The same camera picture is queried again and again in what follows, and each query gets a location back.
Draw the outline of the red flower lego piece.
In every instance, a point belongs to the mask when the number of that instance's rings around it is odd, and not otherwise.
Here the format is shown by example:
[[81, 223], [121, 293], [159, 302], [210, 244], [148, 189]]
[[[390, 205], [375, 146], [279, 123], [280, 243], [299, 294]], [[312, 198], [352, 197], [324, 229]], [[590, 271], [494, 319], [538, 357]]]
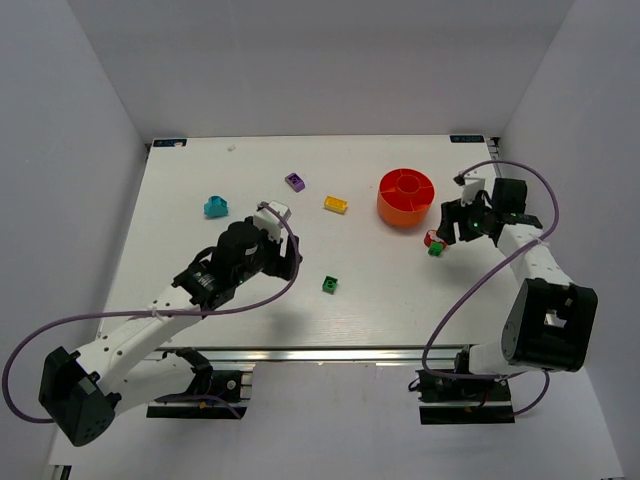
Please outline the red flower lego piece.
[[426, 235], [424, 237], [424, 244], [427, 247], [430, 247], [434, 243], [440, 243], [440, 242], [441, 242], [441, 239], [437, 236], [436, 230], [431, 229], [426, 232]]

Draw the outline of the green lego brick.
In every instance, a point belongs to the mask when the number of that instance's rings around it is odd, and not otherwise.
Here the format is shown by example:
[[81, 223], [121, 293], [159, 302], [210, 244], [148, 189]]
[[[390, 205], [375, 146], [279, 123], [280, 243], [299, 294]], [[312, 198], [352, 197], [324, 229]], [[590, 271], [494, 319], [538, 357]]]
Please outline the green lego brick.
[[327, 275], [322, 283], [322, 291], [333, 295], [338, 287], [338, 279]]
[[442, 254], [446, 246], [439, 242], [432, 242], [428, 246], [428, 255], [433, 257], [438, 257]]

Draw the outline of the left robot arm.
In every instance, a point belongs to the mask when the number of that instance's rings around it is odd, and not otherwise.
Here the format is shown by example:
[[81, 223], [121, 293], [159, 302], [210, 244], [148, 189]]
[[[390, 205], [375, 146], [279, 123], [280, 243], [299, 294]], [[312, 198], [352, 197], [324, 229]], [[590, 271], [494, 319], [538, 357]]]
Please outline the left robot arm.
[[288, 207], [272, 202], [237, 221], [201, 251], [143, 313], [73, 352], [59, 347], [44, 363], [39, 401], [75, 447], [103, 434], [121, 413], [154, 400], [212, 395], [213, 368], [192, 347], [157, 361], [148, 355], [179, 332], [218, 314], [258, 274], [293, 282], [301, 257]]

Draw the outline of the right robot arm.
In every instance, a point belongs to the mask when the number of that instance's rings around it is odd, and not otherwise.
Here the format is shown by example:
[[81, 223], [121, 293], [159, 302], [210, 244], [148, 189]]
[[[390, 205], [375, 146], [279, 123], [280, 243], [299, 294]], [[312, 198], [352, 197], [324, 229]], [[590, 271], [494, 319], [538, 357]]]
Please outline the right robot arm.
[[533, 370], [580, 370], [598, 297], [558, 265], [540, 220], [526, 213], [527, 184], [499, 178], [486, 192], [481, 178], [457, 178], [459, 199], [441, 206], [437, 235], [446, 244], [491, 239], [508, 260], [518, 294], [499, 340], [468, 345], [456, 356], [457, 375], [506, 377]]

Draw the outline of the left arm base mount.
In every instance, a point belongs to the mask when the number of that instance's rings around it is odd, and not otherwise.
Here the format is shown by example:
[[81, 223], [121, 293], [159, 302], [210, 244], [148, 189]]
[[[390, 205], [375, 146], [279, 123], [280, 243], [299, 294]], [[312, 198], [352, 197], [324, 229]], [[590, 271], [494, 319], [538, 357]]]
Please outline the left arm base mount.
[[244, 417], [251, 397], [251, 372], [214, 366], [191, 347], [164, 351], [160, 359], [185, 360], [191, 380], [183, 392], [169, 394], [172, 400], [150, 403], [147, 418], [241, 420]]

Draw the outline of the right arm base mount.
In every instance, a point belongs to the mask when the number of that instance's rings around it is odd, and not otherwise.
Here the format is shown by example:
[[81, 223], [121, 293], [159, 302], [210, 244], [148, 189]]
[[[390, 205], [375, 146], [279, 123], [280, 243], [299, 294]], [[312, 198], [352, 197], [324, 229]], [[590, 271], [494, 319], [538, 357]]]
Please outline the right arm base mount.
[[408, 384], [418, 395], [420, 423], [429, 426], [494, 425], [515, 422], [506, 381], [453, 380], [424, 370]]

